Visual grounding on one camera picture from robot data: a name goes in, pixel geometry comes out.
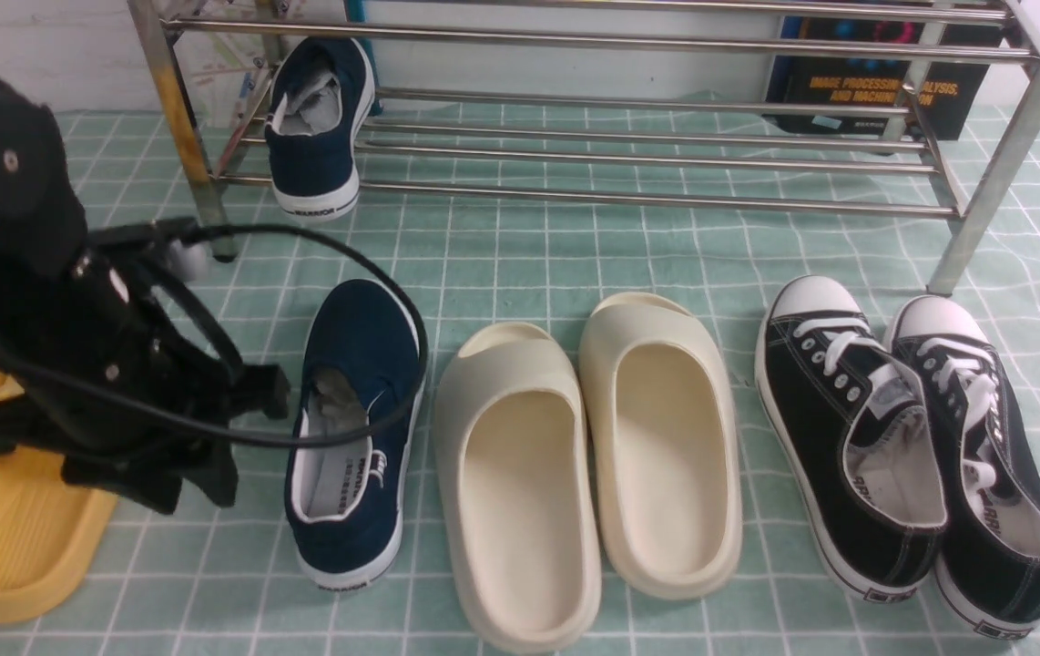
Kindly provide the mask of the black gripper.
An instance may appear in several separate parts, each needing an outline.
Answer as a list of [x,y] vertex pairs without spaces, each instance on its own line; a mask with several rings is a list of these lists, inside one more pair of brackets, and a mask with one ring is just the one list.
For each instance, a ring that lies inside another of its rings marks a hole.
[[237,497],[226,428],[290,414],[290,382],[248,364],[163,264],[70,264],[48,277],[0,264],[0,454],[57,454],[68,486],[171,514],[184,483],[217,507]]

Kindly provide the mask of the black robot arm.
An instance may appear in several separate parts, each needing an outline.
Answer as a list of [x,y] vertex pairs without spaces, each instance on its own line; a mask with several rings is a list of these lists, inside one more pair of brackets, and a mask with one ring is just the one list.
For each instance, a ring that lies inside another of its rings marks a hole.
[[284,418],[290,383],[248,364],[189,290],[191,217],[90,230],[53,112],[0,79],[0,456],[49,453],[67,486],[170,515],[184,483],[236,503],[238,416]]

